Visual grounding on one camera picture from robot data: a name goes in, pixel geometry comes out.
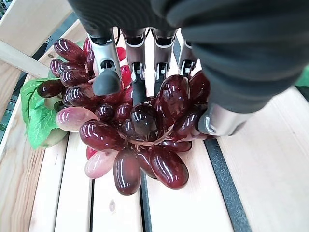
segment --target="grape stem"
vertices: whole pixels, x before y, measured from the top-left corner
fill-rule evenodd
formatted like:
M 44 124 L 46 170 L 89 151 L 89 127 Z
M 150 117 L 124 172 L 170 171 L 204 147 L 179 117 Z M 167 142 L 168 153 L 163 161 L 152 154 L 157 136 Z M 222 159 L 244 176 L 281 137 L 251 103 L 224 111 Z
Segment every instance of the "grape stem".
M 161 142 L 163 142 L 164 140 L 170 140 L 171 138 L 169 137 L 170 134 L 173 131 L 173 126 L 172 125 L 167 132 L 165 132 L 160 138 L 158 138 L 157 140 L 153 141 L 153 142 L 143 142 L 143 141 L 137 141 L 134 139 L 129 139 L 129 142 L 138 146 L 153 146 L 153 145 L 157 145 Z

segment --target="dark red grape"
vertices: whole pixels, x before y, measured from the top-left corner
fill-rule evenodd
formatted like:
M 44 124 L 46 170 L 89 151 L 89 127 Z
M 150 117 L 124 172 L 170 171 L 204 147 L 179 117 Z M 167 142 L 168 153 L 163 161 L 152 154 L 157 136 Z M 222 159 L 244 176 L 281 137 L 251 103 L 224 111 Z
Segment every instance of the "dark red grape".
M 59 75 L 61 75 L 64 71 L 68 71 L 71 69 L 78 69 L 80 71 L 86 72 L 85 65 L 73 62 L 63 62 L 58 67 L 58 73 Z
M 83 52 L 85 54 L 85 57 L 88 56 L 88 53 L 92 51 L 92 46 L 91 46 L 91 43 L 89 41 L 89 38 L 87 37 L 85 39 L 85 42 L 84 42 L 84 45 L 83 45 Z
M 56 77 L 60 77 L 60 74 L 58 73 L 58 68 L 62 62 L 63 61 L 60 59 L 53 59 L 50 62 L 50 70 L 52 71 L 53 75 Z
M 118 192 L 128 196 L 140 188 L 140 166 L 132 149 L 126 148 L 118 153 L 114 161 L 114 181 Z
M 60 80 L 48 80 L 38 85 L 37 93 L 43 98 L 51 98 L 61 93 L 62 88 Z
M 171 140 L 164 140 L 159 145 L 170 151 L 185 152 L 192 148 L 192 141 L 173 142 Z
M 63 104 L 62 101 L 57 101 L 54 104 L 54 110 L 58 113 L 60 110 L 66 109 L 68 108 L 68 106 L 66 106 L 65 104 Z
M 179 118 L 173 126 L 174 141 L 191 141 L 193 139 L 209 139 L 211 135 L 198 131 L 198 121 L 205 110 L 200 105 L 193 105 L 188 112 Z
M 124 83 L 124 86 L 127 87 L 132 83 L 132 77 L 131 77 L 131 70 L 130 66 L 125 64 L 120 67 L 120 73 L 121 73 L 121 80 Z
M 117 47 L 117 54 L 120 61 L 126 58 L 126 50 L 123 47 Z
M 74 42 L 60 38 L 54 43 L 54 49 L 62 58 L 67 61 L 84 64 L 86 56 L 82 49 Z
M 205 104 L 210 93 L 211 87 L 209 80 L 202 72 L 198 71 L 190 80 L 190 92 L 192 104 Z
M 114 108 L 111 105 L 100 105 L 96 110 L 96 116 L 98 119 L 104 122 L 108 122 L 114 118 Z
M 90 75 L 93 74 L 93 62 L 95 60 L 95 54 L 93 53 L 93 50 L 91 50 L 89 53 L 88 53 L 88 56 L 87 56 L 87 69 L 88 69 L 88 73 Z
M 154 141 L 162 133 L 159 114 L 151 105 L 140 103 L 134 106 L 130 118 L 134 131 L 144 141 Z
M 69 102 L 69 94 L 68 94 L 68 93 L 66 93 L 66 94 L 63 95 L 63 97 L 62 97 L 62 103 L 63 103 L 64 105 L 68 106 L 68 107 L 73 106 L 73 105 Z
M 134 150 L 134 153 L 136 155 L 137 161 L 140 165 L 140 168 L 151 178 L 156 179 L 156 176 L 151 169 L 150 163 L 149 163 L 149 153 L 148 149 L 144 149 L 140 147 L 140 151 Z
M 190 87 L 188 78 L 172 75 L 164 80 L 159 93 L 159 104 L 166 127 L 184 115 L 190 107 Z
M 60 80 L 65 87 L 74 87 L 82 83 L 87 83 L 90 78 L 88 73 L 78 69 L 72 69 L 64 71 L 60 76 Z
M 181 189 L 189 179 L 189 172 L 182 159 L 173 151 L 154 146 L 148 150 L 150 165 L 155 176 L 171 189 Z
M 99 99 L 100 98 L 93 93 L 92 85 L 87 83 L 75 86 L 68 92 L 70 104 L 76 107 L 95 107 Z
M 126 103 L 119 105 L 116 109 L 114 121 L 117 124 L 122 124 L 126 119 L 130 118 L 132 108 L 132 105 Z
M 128 103 L 133 105 L 133 86 L 130 86 L 128 89 L 125 89 L 122 94 L 122 103 Z
M 120 137 L 119 132 L 100 120 L 85 122 L 79 130 L 81 140 L 97 151 L 104 149 L 122 150 L 126 140 Z

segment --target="pink grape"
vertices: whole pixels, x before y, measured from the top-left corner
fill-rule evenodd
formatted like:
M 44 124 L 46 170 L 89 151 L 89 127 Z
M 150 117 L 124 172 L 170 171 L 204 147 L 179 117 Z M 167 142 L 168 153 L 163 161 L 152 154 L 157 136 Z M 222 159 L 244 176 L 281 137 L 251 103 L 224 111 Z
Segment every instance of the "pink grape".
M 96 179 L 104 176 L 112 169 L 118 151 L 107 149 L 96 152 L 85 165 L 85 173 L 89 178 Z
M 132 149 L 126 148 L 118 153 L 113 172 L 115 185 L 120 194 L 128 196 L 139 190 L 140 166 Z
M 89 120 L 97 119 L 90 110 L 70 107 L 60 110 L 56 116 L 56 124 L 64 131 L 78 132 L 80 127 Z
M 54 49 L 62 58 L 67 61 L 84 64 L 86 56 L 82 49 L 74 42 L 60 38 L 54 43 Z

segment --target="green leaf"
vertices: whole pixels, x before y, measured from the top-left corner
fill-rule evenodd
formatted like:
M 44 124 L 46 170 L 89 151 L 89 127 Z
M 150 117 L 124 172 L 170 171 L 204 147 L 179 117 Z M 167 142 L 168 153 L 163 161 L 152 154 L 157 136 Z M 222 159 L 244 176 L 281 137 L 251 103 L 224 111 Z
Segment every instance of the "green leaf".
M 296 82 L 295 85 L 296 86 L 307 86 L 307 87 L 309 87 L 309 65 L 307 65 L 304 68 L 299 80 Z
M 28 130 L 28 140 L 31 146 L 38 148 L 49 136 L 52 129 L 57 128 L 56 111 L 39 106 L 31 109 L 29 116 L 31 117 Z

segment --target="black rubber strip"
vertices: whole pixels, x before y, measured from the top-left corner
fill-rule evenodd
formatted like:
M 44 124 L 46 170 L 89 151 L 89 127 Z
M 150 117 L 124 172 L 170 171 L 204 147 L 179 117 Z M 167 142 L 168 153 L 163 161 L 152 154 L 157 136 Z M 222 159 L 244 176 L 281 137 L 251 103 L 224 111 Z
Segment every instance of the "black rubber strip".
M 204 140 L 234 231 L 251 232 L 232 176 L 216 139 Z
M 140 211 L 143 224 L 143 232 L 152 232 L 153 229 L 151 226 L 147 180 L 146 175 L 143 172 L 141 174 L 141 185 L 140 185 Z

